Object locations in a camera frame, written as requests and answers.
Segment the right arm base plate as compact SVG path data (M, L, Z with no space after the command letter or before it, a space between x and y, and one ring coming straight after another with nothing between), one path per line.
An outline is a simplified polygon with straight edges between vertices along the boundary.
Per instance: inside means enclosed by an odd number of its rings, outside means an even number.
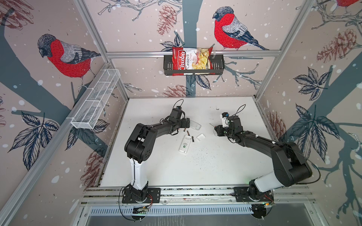
M274 202L271 190L260 192L255 187L237 186L233 188L232 196L236 202Z

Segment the grey-faced white remote control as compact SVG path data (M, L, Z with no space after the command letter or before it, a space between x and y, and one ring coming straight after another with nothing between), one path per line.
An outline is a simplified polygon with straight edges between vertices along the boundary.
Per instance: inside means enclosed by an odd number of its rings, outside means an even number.
M200 130L201 125L193 120L190 120L190 128Z

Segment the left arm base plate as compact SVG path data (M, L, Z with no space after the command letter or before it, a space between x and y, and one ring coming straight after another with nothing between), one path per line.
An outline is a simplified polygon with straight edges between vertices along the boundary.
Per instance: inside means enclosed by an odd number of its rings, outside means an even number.
M161 189L155 187L145 187L142 190L137 190L131 185L128 185L120 195L122 203L159 203L161 197Z

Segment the white battery cover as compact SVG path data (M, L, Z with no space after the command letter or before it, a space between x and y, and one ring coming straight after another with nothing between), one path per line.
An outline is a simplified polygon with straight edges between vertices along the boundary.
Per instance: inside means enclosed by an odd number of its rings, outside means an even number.
M197 136L197 140L198 140L198 141L202 141L202 140L204 140L205 138L206 138L206 137L205 137L204 134L200 134L200 135Z

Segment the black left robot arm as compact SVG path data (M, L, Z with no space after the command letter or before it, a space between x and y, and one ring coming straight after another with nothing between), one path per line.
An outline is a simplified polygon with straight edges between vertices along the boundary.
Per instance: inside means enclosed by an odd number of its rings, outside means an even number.
M170 115L157 124L136 125L124 147L132 168L130 191L133 196L141 200L147 196L149 182L142 164L151 156L156 139L163 135L177 135L179 129L189 127L190 119L185 117L180 105L174 107Z

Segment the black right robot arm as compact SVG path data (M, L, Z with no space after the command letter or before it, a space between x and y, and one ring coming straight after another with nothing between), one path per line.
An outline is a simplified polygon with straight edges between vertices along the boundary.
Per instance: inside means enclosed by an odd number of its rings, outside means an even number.
M275 188L289 187L312 176L310 165L295 143L276 142L245 131L236 115L224 112L220 118L222 124L215 126L217 136L227 137L231 142L259 151L272 160L272 172L250 181L248 195L252 200L259 200Z

